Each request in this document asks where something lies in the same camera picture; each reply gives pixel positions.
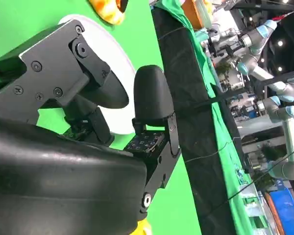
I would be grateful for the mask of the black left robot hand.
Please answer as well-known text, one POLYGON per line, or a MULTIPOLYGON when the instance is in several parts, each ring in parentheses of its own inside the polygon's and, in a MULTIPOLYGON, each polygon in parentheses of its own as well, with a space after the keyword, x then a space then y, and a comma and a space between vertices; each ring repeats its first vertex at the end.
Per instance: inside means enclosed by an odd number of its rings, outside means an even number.
POLYGON ((127 8, 128 0, 116 0, 116 4, 118 9, 124 13, 127 8))

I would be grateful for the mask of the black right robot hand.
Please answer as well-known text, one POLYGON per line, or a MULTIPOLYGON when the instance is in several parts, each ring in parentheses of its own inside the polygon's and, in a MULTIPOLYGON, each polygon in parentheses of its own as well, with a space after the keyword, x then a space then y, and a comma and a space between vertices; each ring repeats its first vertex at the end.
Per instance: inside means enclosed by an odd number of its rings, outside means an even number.
POLYGON ((69 20, 0 57, 0 235, 128 235, 181 154, 163 71, 134 78, 135 136, 123 150, 101 107, 122 83, 69 20))

